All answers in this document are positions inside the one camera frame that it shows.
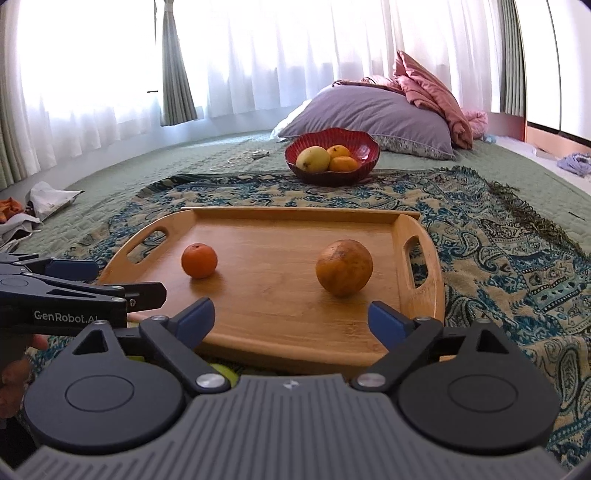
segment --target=floor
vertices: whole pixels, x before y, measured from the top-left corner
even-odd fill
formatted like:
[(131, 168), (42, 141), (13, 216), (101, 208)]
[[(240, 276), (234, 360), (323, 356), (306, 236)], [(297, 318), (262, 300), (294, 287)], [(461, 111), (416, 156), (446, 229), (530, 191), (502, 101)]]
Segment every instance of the floor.
[[(269, 132), (252, 132), (163, 148), (106, 168), (70, 186), (72, 190), (85, 192), (74, 205), (47, 219), (41, 230), (23, 242), (19, 251), (61, 255), (88, 232), (105, 225), (139, 189), (177, 173), (285, 170), (284, 148), (285, 143), (269, 141)], [(530, 145), (501, 137), (498, 145), (477, 142), (473, 151), (457, 151), (454, 162), (382, 152), (378, 168), (422, 170), (454, 164), (474, 168), (489, 181), (519, 187), (520, 198), (540, 215), (556, 221), (571, 238), (591, 251), (587, 221), (591, 219), (591, 183), (558, 169), (552, 160), (537, 157), (532, 149)], [(242, 158), (241, 154), (254, 150), (266, 150), (269, 155), (256, 161)], [(523, 157), (537, 165), (524, 162)], [(559, 202), (548, 202), (548, 189), (560, 193)]]
[(558, 175), (560, 178), (565, 179), (567, 182), (575, 185), (576, 187), (591, 195), (591, 176), (581, 178), (574, 173), (563, 170), (556, 164), (558, 159), (553, 155), (541, 150), (537, 150), (533, 145), (520, 142), (519, 140), (515, 140), (511, 137), (498, 137), (496, 143), (503, 148), (507, 148), (515, 153), (518, 153), (519, 155), (523, 155), (524, 157), (535, 161), (538, 165), (543, 166), (547, 170), (550, 170), (551, 172)]

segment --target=metal bolt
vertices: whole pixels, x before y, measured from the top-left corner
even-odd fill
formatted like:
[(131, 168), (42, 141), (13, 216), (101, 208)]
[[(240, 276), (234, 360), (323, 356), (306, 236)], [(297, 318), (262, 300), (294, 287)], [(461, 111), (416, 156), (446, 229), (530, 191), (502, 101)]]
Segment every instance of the metal bolt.
[(386, 377), (380, 374), (361, 374), (357, 377), (357, 383), (361, 387), (376, 388), (385, 385)]
[(219, 388), (226, 382), (226, 377), (220, 374), (203, 374), (197, 377), (197, 385), (201, 388)]

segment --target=yellow-green ball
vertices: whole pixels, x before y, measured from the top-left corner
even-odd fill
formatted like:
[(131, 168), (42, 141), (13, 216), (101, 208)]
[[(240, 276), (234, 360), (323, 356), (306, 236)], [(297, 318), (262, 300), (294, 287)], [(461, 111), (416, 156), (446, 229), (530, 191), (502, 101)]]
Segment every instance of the yellow-green ball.
[(230, 385), (232, 386), (232, 388), (234, 388), (236, 386), (236, 384), (238, 383), (238, 379), (240, 377), (236, 373), (234, 373), (232, 370), (230, 370), (228, 367), (226, 367), (226, 365), (211, 364), (211, 367), (214, 367), (214, 369), (217, 370), (218, 373), (220, 373), (221, 375), (226, 377), (228, 379), (228, 381), (230, 382)]

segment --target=tangerine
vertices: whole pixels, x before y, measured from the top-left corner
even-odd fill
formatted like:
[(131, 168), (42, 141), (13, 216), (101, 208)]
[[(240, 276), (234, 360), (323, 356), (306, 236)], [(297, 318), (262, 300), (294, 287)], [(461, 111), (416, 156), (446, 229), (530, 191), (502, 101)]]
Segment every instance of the tangerine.
[(335, 157), (330, 160), (329, 170), (347, 173), (348, 171), (357, 170), (359, 162), (353, 157)]
[(351, 152), (344, 145), (333, 145), (327, 148), (326, 151), (329, 153), (330, 158), (351, 156)]
[(215, 272), (217, 255), (215, 250), (205, 244), (191, 244), (181, 256), (181, 266), (191, 278), (206, 278)]
[(316, 278), (335, 297), (361, 290), (374, 272), (374, 261), (356, 240), (338, 240), (326, 247), (316, 262)]

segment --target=red bowl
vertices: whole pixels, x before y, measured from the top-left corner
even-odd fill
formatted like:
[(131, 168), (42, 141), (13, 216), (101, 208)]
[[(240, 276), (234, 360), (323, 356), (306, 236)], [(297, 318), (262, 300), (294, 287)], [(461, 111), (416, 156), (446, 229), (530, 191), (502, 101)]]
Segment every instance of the red bowl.
[[(357, 170), (346, 173), (325, 171), (309, 173), (296, 167), (297, 156), (308, 147), (329, 148), (344, 145), (351, 156), (359, 162)], [(364, 179), (371, 172), (379, 159), (379, 145), (365, 132), (355, 132), (344, 128), (329, 128), (313, 134), (298, 137), (287, 149), (285, 160), (290, 170), (304, 183), (321, 187), (342, 187), (353, 185)]]

